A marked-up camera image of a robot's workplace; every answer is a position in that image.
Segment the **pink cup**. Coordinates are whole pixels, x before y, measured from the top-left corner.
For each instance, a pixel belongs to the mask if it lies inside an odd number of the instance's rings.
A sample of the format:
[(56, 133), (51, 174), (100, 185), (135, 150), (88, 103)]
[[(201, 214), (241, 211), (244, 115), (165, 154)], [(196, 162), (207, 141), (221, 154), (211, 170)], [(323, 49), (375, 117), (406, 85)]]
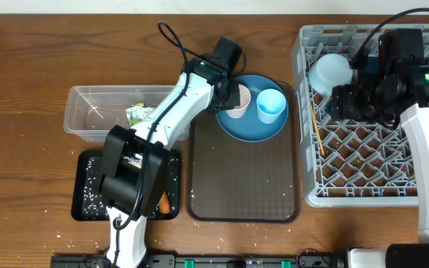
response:
[(249, 89), (241, 84), (238, 85), (238, 88), (240, 95), (240, 104), (238, 106), (235, 106), (233, 109), (226, 111), (226, 114), (230, 118), (234, 119), (241, 118), (245, 114), (251, 101), (251, 93)]

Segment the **light blue bowl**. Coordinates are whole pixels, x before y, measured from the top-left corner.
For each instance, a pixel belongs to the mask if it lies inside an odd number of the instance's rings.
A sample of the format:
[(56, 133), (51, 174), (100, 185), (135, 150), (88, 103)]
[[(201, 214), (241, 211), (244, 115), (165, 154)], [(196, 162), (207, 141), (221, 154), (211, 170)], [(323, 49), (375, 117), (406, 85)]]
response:
[(353, 70), (349, 61), (340, 54), (326, 54), (310, 68), (308, 80), (313, 90), (330, 96), (332, 89), (352, 82)]

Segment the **light blue cup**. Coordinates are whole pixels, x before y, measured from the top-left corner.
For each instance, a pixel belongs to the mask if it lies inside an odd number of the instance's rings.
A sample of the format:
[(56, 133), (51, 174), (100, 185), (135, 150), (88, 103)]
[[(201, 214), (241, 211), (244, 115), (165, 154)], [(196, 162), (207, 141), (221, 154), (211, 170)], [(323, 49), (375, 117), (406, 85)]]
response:
[(258, 119), (264, 124), (272, 124), (287, 106), (285, 95), (277, 89), (265, 89), (256, 98)]

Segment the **wooden chopstick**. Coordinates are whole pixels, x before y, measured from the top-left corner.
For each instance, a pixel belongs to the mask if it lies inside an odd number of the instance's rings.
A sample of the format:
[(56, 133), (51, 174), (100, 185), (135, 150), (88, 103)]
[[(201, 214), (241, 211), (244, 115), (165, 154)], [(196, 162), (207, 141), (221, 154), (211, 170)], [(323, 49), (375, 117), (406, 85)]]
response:
[(315, 114), (314, 107), (313, 107), (312, 103), (310, 103), (310, 108), (311, 108), (311, 117), (312, 117), (312, 121), (313, 121), (313, 125), (314, 125), (314, 130), (315, 130), (315, 133), (317, 136), (317, 141), (318, 141), (318, 145), (319, 145), (319, 149), (320, 149), (320, 155), (324, 156), (325, 151), (323, 149), (322, 139), (320, 137), (320, 131), (319, 131), (319, 127), (317, 124), (317, 118), (316, 118), (316, 114)]

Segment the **green white wrapper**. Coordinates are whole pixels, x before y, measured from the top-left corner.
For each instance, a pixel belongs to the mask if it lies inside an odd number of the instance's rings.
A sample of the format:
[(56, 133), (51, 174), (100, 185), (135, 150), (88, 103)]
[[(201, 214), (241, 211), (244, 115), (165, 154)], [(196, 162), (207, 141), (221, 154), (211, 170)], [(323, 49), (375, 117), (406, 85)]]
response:
[(125, 112), (127, 120), (129, 121), (130, 125), (133, 126), (146, 119), (146, 117), (149, 116), (154, 110), (154, 107), (145, 106), (144, 102), (139, 102), (125, 109)]

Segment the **orange carrot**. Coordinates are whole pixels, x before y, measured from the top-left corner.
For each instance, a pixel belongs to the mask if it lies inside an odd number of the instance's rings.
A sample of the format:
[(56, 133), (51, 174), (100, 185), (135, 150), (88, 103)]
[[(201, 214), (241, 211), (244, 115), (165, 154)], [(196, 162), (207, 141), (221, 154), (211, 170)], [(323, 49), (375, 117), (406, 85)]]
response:
[(159, 200), (159, 210), (162, 214), (170, 214), (171, 213), (171, 204), (170, 204), (168, 194), (166, 191), (163, 192), (163, 194)]

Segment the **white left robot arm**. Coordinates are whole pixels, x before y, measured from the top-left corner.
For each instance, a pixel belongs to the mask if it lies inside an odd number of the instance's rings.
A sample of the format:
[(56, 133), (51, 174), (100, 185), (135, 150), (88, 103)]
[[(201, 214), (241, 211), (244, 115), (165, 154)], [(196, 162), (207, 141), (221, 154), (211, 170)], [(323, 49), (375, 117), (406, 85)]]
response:
[(185, 61), (177, 84), (149, 116), (107, 134), (97, 186), (111, 224), (105, 267), (138, 267), (143, 261), (147, 218), (166, 189), (171, 148), (202, 111), (239, 105), (232, 73), (243, 55), (237, 43), (221, 37), (213, 52)]

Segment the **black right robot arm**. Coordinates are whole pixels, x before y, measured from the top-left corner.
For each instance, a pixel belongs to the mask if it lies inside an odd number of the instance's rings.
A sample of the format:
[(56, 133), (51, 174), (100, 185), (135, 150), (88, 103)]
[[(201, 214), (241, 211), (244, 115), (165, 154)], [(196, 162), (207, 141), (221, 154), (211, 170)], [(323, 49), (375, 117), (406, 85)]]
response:
[(394, 243), (383, 252), (383, 267), (429, 267), (429, 65), (422, 31), (400, 28), (378, 38), (378, 72), (357, 67), (357, 82), (336, 86), (326, 108), (335, 121), (391, 121), (410, 145), (419, 198), (418, 243)]

